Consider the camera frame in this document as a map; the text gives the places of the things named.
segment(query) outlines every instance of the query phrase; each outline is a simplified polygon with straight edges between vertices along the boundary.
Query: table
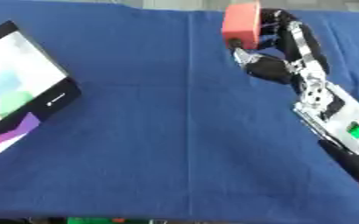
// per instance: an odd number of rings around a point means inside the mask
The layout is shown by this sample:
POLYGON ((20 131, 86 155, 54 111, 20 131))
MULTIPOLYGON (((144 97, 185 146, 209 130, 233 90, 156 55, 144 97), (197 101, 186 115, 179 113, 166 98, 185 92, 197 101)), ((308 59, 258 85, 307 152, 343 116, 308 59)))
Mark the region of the table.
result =
MULTIPOLYGON (((359 13, 295 11, 359 100, 359 13)), ((82 98, 0 155, 0 216, 359 223, 359 185, 244 74, 222 14, 0 0, 82 98)))

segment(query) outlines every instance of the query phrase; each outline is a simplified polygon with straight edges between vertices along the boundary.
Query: green light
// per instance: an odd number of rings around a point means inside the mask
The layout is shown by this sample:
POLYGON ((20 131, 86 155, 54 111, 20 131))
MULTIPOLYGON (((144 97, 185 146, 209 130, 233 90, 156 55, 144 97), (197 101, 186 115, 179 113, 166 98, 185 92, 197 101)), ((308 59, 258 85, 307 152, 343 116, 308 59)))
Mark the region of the green light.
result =
POLYGON ((351 134, 352 137, 358 139, 359 138, 359 124, 353 122, 351 126, 348 128, 348 133, 351 134))

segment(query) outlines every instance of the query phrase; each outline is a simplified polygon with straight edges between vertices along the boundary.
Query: tablet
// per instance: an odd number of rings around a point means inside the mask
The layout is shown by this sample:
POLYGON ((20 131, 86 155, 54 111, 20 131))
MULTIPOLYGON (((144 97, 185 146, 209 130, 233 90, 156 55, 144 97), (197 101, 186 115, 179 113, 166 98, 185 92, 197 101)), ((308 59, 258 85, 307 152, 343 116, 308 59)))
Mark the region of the tablet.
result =
POLYGON ((80 95, 74 80, 11 21, 0 25, 0 153, 80 95))

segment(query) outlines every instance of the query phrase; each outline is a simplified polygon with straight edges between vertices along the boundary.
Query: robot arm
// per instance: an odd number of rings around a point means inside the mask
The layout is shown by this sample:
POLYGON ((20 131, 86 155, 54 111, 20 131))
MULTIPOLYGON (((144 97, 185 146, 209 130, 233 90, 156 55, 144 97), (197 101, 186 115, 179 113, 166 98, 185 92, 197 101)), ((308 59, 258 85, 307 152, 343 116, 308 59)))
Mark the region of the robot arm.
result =
POLYGON ((310 28, 284 11, 261 11, 261 35, 272 37, 258 49, 274 47, 284 59, 249 53, 239 39, 228 45, 248 74, 281 84, 292 84, 299 95, 293 111, 320 137, 320 146, 359 182, 359 102, 327 80, 326 57, 310 28))

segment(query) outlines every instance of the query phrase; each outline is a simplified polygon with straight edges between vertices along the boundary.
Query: tablet screen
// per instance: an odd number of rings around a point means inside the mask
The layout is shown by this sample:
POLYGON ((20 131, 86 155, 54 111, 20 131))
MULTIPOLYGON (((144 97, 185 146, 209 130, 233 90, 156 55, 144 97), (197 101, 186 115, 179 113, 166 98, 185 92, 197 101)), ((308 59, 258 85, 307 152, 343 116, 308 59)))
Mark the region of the tablet screen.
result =
POLYGON ((65 78, 21 32, 0 38, 0 121, 65 78))

